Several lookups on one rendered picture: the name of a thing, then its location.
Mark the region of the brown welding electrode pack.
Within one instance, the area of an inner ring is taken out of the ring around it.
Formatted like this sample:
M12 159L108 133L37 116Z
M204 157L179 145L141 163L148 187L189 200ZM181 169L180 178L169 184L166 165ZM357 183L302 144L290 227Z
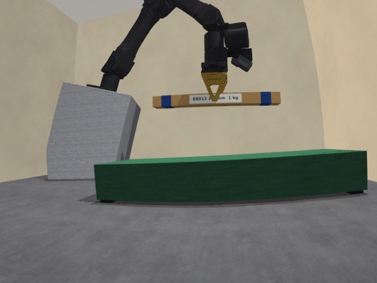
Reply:
M209 93L154 96L153 107L215 107L215 106L278 106L280 92L220 93L218 101L212 101Z

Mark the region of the low green platform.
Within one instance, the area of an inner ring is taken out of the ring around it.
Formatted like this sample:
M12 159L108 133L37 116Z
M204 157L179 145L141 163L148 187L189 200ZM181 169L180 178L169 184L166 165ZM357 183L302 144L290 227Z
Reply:
M363 193L367 151L316 149L94 164L105 203L222 202Z

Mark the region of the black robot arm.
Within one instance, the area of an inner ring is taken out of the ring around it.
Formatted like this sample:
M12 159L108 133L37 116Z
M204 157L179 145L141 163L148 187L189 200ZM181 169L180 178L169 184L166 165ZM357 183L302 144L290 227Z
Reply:
M90 84L87 86L117 92L119 81L131 71L136 53L152 27L175 8L180 8L193 17L208 31L204 35L204 50L216 47L213 48L214 62L225 61L227 67L227 57L233 56L231 64L245 72L250 70L253 64L252 49L249 48L245 22L225 23L219 9L199 0L144 0L133 27L101 69L105 73L101 87Z

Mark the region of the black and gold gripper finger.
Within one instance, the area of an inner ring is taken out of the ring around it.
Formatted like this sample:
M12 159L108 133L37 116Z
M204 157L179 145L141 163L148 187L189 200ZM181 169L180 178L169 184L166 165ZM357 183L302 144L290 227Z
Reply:
M211 100L212 101L218 101L221 90L223 88L224 82L225 82L226 77L227 77L227 73L201 73L201 76L202 76L203 81L206 85L207 91L209 92ZM217 89L217 93L216 93L215 96L213 95L213 92L210 88L208 80L220 80L220 84L219 84L219 87Z
M219 85L220 80L208 80L208 83L209 83L210 86L211 86L211 85ZM226 87L226 84L227 84L227 79L226 79L225 82L224 82L224 85L223 85L223 88L222 88L222 90L221 90L221 93L223 93L223 91L224 91L224 89L225 89L225 87Z

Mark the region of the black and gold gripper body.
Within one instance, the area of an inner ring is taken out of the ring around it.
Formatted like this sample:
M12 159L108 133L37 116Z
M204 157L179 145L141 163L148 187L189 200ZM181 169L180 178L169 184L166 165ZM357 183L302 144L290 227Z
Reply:
M204 62L201 63L201 73L226 73L226 62L214 62L213 48L216 47L210 47L204 50Z

